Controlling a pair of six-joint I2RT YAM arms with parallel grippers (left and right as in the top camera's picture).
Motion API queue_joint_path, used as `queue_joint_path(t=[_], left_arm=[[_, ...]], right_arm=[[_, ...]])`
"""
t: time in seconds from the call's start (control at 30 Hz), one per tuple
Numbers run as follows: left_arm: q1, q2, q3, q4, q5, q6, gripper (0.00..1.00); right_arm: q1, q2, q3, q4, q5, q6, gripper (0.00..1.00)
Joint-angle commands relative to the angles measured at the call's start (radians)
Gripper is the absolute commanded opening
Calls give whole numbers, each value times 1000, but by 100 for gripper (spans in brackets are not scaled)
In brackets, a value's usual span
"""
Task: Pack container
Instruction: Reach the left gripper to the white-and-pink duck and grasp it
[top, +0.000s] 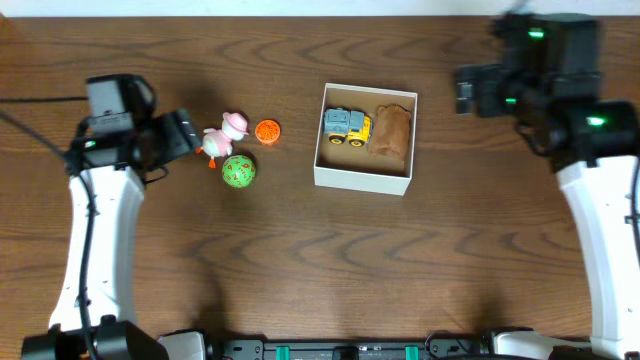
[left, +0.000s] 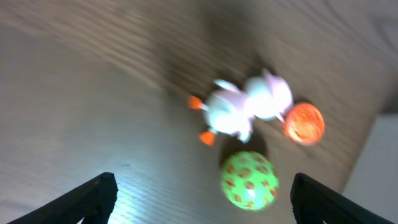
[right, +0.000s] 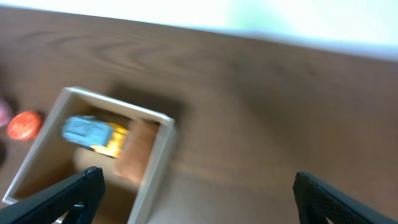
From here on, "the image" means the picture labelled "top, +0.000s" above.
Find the brown plush toy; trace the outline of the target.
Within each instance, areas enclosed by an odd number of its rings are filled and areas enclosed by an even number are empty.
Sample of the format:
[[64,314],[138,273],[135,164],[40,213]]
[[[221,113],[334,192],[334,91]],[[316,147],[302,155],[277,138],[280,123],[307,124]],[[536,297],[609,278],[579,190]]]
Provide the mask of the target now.
[[384,156],[403,161],[409,146],[412,114],[399,105],[379,106],[369,141],[371,156]]

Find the yellow grey toy truck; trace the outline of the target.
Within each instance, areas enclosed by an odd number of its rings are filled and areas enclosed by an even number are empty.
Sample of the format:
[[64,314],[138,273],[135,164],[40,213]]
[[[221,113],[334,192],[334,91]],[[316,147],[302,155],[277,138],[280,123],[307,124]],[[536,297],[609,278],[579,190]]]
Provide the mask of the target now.
[[327,109],[323,115],[324,134],[335,145],[348,143],[363,147],[373,134],[373,121],[365,113],[343,108]]

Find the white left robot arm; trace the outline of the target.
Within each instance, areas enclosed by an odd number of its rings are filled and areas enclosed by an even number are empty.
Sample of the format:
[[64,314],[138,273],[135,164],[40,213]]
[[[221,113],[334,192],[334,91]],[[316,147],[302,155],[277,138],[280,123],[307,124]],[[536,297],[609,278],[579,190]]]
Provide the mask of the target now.
[[155,339],[137,325],[132,275],[145,175],[202,143],[183,110],[118,130],[83,120],[65,160],[72,231],[63,288],[43,335],[24,339],[24,359],[204,359],[199,331]]

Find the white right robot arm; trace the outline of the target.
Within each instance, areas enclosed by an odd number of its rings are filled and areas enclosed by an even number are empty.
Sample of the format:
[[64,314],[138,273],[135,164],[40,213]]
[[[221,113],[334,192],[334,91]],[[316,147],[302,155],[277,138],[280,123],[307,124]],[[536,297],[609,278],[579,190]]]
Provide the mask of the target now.
[[470,65],[454,74],[456,111],[511,115],[547,159],[570,207],[590,291],[595,359],[639,356],[639,124],[627,101],[599,98],[583,68]]

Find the pink toy duck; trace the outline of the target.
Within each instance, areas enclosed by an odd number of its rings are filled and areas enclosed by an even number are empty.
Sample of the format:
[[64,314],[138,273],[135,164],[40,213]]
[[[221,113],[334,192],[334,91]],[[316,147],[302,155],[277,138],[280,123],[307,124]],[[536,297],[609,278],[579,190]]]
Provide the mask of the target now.
[[248,121],[243,115],[224,112],[222,117],[221,128],[205,129],[202,145],[196,149],[197,154],[205,153],[210,158],[208,166],[212,169],[216,168],[216,158],[230,156],[232,143],[248,135]]

